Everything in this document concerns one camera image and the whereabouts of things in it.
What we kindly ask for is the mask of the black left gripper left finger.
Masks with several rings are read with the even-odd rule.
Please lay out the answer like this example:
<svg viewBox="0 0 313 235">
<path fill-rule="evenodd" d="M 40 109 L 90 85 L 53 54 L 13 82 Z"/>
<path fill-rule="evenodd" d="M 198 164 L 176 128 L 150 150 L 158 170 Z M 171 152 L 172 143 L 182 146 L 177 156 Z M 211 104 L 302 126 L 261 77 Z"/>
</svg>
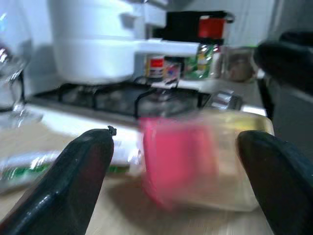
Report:
<svg viewBox="0 0 313 235">
<path fill-rule="evenodd" d="M 71 141 L 0 222 L 0 235 L 85 235 L 106 172 L 116 129 L 86 131 Z"/>
</svg>

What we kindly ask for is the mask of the clear wine glass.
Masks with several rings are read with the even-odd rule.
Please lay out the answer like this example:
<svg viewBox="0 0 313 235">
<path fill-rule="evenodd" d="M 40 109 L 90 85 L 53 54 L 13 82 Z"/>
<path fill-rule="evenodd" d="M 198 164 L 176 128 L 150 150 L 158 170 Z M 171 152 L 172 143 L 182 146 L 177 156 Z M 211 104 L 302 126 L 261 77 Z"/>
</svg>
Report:
<svg viewBox="0 0 313 235">
<path fill-rule="evenodd" d="M 27 61 L 0 41 L 0 127 L 18 128 L 42 116 L 25 108 L 23 71 Z"/>
</svg>

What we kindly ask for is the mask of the brownish glass jar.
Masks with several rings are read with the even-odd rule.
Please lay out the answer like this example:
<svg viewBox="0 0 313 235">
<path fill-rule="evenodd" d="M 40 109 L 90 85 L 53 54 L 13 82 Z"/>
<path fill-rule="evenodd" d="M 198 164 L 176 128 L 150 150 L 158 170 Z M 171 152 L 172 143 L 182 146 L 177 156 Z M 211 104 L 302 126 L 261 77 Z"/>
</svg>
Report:
<svg viewBox="0 0 313 235">
<path fill-rule="evenodd" d="M 225 81 L 250 83 L 256 79 L 258 67 L 254 60 L 254 47 L 226 47 L 223 62 Z"/>
</svg>

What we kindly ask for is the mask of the steel gas stove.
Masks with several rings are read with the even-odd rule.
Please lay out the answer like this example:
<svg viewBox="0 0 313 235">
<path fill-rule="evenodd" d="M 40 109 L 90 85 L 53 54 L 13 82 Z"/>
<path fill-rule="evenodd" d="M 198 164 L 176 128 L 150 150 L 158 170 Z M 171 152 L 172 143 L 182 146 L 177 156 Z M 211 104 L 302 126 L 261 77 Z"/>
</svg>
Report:
<svg viewBox="0 0 313 235">
<path fill-rule="evenodd" d="M 146 77 L 110 85 L 64 84 L 27 98 L 32 104 L 89 117 L 135 122 L 141 118 L 170 118 L 202 109 L 240 110 L 243 100 L 232 90 L 201 92 L 179 87 L 177 80 L 162 85 Z"/>
</svg>

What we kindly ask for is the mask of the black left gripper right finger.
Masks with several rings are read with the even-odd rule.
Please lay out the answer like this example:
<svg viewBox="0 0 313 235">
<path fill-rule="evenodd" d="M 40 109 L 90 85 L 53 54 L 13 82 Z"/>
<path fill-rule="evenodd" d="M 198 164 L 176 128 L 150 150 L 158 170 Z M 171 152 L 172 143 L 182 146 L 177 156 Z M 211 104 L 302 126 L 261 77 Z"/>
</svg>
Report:
<svg viewBox="0 0 313 235">
<path fill-rule="evenodd" d="M 313 161 L 263 131 L 241 132 L 237 149 L 274 235 L 313 235 Z"/>
</svg>

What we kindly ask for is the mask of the green yellow packet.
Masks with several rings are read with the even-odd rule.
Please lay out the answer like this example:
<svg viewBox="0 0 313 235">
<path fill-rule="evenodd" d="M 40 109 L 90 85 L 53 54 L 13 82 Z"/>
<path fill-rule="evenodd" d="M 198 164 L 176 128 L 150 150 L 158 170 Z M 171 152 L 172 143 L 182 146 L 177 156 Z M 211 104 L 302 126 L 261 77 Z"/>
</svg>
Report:
<svg viewBox="0 0 313 235">
<path fill-rule="evenodd" d="M 184 59 L 184 80 L 201 81 L 209 79 L 213 72 L 213 62 L 220 55 L 219 45 L 200 45 L 197 55 Z"/>
</svg>

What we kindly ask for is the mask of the white green sachet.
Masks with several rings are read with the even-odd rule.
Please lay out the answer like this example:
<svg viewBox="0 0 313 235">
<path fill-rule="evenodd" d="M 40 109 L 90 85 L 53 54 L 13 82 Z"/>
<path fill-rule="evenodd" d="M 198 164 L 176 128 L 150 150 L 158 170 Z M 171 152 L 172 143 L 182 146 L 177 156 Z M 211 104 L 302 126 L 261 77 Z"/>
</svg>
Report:
<svg viewBox="0 0 313 235">
<path fill-rule="evenodd" d="M 61 154 L 60 150 L 16 154 L 0 161 L 0 195 L 32 184 Z M 141 165 L 142 151 L 133 141 L 114 140 L 109 173 L 130 173 Z"/>
</svg>

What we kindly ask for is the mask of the small can red label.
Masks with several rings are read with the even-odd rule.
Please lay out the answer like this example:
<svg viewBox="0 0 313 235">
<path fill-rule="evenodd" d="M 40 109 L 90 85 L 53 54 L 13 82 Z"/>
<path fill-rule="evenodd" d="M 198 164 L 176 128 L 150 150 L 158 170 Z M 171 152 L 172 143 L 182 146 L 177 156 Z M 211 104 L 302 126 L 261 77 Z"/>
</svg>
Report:
<svg viewBox="0 0 313 235">
<path fill-rule="evenodd" d="M 164 75 L 165 57 L 163 55 L 148 55 L 146 60 L 146 75 L 151 79 L 162 79 Z"/>
</svg>

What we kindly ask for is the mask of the white cooking pot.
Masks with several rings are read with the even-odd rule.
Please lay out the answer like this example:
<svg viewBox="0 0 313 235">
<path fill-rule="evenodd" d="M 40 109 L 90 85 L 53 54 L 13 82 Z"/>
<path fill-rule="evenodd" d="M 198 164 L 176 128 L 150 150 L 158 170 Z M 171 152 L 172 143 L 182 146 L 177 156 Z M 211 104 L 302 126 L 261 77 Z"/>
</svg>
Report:
<svg viewBox="0 0 313 235">
<path fill-rule="evenodd" d="M 191 57 L 199 44 L 151 39 L 166 26 L 167 0 L 47 0 L 59 75 L 68 83 L 105 85 L 134 74 L 135 57 Z"/>
</svg>

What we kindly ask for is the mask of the clear container pink lid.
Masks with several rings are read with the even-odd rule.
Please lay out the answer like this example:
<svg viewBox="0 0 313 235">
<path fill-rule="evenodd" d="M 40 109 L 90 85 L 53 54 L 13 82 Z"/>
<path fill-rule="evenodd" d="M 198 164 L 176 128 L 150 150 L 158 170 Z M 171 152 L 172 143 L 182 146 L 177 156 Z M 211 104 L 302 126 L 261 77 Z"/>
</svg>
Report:
<svg viewBox="0 0 313 235">
<path fill-rule="evenodd" d="M 273 134 L 264 116 L 206 109 L 182 117 L 140 121 L 142 185 L 161 207 L 250 212 L 258 207 L 238 154 L 243 131 Z"/>
</svg>

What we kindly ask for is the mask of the small can blue label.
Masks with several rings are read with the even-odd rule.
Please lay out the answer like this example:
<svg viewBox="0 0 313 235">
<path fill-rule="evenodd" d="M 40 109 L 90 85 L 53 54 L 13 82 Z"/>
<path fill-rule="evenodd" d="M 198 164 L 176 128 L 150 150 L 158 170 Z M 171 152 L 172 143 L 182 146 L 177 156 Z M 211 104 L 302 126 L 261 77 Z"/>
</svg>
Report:
<svg viewBox="0 0 313 235">
<path fill-rule="evenodd" d="M 178 85 L 182 73 L 182 63 L 165 61 L 163 81 L 166 85 L 176 84 Z"/>
</svg>

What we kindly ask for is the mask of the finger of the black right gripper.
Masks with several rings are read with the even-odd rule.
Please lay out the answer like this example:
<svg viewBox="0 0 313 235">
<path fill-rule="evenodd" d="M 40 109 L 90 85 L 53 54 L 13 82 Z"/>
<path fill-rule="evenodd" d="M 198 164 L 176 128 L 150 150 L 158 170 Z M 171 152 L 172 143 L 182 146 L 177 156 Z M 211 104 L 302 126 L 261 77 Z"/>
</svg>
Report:
<svg viewBox="0 0 313 235">
<path fill-rule="evenodd" d="M 313 31 L 287 31 L 282 33 L 279 40 L 302 46 L 313 46 Z"/>
<path fill-rule="evenodd" d="M 265 41 L 253 55 L 267 75 L 291 86 L 313 86 L 313 50 L 287 42 Z"/>
</svg>

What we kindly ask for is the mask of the tan counter mat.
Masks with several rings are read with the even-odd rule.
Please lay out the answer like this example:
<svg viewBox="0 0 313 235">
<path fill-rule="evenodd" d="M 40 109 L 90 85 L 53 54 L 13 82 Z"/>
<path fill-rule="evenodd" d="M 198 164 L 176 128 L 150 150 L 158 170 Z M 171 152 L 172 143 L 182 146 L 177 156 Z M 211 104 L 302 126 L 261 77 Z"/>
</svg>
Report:
<svg viewBox="0 0 313 235">
<path fill-rule="evenodd" d="M 62 150 L 72 136 L 35 123 L 0 130 L 0 160 L 34 150 Z M 106 176 L 86 235 L 273 235 L 261 210 L 231 212 L 190 208 L 165 211 L 138 178 Z"/>
</svg>

